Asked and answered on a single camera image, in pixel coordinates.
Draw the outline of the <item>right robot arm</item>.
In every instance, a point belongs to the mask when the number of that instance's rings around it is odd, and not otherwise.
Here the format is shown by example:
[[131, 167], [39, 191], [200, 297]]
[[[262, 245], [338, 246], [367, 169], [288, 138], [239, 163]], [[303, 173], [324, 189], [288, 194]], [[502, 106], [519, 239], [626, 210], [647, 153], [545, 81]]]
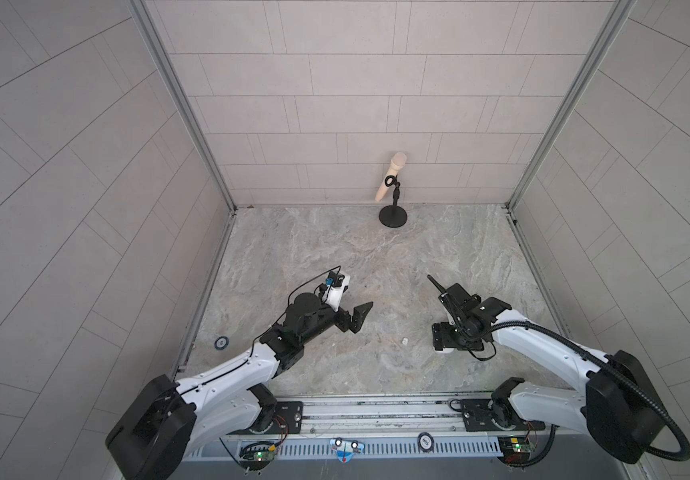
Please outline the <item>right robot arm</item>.
[[668, 413], [639, 360], [578, 344], [528, 320], [506, 302], [481, 299], [461, 285], [436, 283], [447, 321], [432, 326], [433, 347], [462, 351], [488, 361], [485, 347], [515, 350], [557, 375], [565, 388], [542, 387], [521, 377], [505, 380], [491, 394], [488, 423], [518, 429], [543, 422], [590, 436], [615, 459], [635, 464], [644, 454], [690, 459], [690, 442]]

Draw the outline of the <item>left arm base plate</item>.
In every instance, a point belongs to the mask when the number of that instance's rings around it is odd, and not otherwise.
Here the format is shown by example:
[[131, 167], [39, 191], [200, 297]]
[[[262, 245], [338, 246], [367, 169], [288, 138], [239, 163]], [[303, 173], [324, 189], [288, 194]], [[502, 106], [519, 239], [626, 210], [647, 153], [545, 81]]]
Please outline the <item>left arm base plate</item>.
[[264, 409], [258, 420], [247, 429], [232, 432], [232, 435], [275, 435], [299, 434], [301, 431], [304, 404], [301, 401], [281, 401], [270, 413]]

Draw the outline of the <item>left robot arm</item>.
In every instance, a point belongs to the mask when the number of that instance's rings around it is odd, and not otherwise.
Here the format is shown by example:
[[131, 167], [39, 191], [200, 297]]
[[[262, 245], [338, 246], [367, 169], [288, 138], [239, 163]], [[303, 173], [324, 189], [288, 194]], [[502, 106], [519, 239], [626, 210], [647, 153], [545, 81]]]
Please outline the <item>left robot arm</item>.
[[246, 352], [190, 378], [150, 380], [105, 440], [122, 477], [167, 479], [207, 443], [263, 428], [277, 404], [266, 382], [289, 370], [327, 329], [359, 332], [372, 307], [367, 302], [347, 311], [302, 293]]

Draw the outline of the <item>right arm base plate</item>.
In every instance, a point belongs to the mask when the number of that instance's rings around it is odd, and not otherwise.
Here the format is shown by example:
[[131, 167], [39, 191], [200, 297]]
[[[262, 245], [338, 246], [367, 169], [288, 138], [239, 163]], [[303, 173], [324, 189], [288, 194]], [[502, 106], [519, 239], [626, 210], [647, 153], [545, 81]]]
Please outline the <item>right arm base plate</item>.
[[543, 431], [546, 428], [543, 422], [522, 420], [510, 407], [498, 405], [488, 398], [452, 399], [448, 406], [461, 415], [466, 432], [526, 432]]

